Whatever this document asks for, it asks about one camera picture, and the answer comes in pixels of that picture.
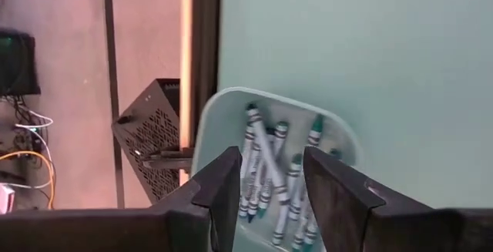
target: light green wall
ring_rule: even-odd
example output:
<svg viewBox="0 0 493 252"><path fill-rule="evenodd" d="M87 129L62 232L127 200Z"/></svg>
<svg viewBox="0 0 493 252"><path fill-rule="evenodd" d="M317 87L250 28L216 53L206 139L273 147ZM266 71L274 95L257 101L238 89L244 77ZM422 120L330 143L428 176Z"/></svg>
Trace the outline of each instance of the light green wall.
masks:
<svg viewBox="0 0 493 252"><path fill-rule="evenodd" d="M328 109L367 175L493 207L493 0L223 0L220 88Z"/></svg>

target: mesh panel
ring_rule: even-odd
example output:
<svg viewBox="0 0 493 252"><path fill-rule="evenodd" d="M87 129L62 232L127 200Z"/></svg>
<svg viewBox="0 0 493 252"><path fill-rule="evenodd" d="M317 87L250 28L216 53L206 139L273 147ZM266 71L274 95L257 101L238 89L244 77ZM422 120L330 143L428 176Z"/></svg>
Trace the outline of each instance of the mesh panel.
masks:
<svg viewBox="0 0 493 252"><path fill-rule="evenodd" d="M130 155L137 163L139 172L151 188L153 196L156 200L161 200L178 188L179 171L146 168L140 160L140 155L177 146L179 141L178 129L172 124L165 112L157 109L130 135L131 137L125 139Z"/></svg>

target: black speaker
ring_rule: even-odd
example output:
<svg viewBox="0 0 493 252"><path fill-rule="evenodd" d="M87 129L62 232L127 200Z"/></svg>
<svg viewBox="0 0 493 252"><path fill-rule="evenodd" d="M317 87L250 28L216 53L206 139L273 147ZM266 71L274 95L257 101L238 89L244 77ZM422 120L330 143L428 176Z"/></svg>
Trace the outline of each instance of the black speaker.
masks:
<svg viewBox="0 0 493 252"><path fill-rule="evenodd" d="M0 96L41 93L34 51L35 40L27 33L0 29Z"/></svg>
<svg viewBox="0 0 493 252"><path fill-rule="evenodd" d="M179 171L146 164L149 155L179 146L179 79L155 79L112 131L151 203L179 187Z"/></svg>

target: plastic tray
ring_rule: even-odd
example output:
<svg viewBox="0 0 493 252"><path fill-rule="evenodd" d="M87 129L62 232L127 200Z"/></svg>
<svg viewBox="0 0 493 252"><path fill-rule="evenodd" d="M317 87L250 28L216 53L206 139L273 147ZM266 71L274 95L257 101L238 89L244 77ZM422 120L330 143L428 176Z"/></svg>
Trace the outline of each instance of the plastic tray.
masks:
<svg viewBox="0 0 493 252"><path fill-rule="evenodd" d="M243 87L224 89L206 104L200 118L197 144L192 163L192 174L218 157L228 146L243 145L247 125L246 106L254 102L259 107L266 126L278 121L290 124L287 139L281 150L284 165L296 153L301 153L307 142L308 132L317 114L324 116L324 131L319 147L328 151L338 148L343 161L348 165L361 163L361 147L350 127L339 117L326 110L302 102L277 96L268 92ZM236 226L234 251L291 251L294 222L288 223L286 236L281 246L271 244L274 225L277 221L278 202L273 197L263 219L252 223L239 219ZM318 251L320 241L313 252Z"/></svg>

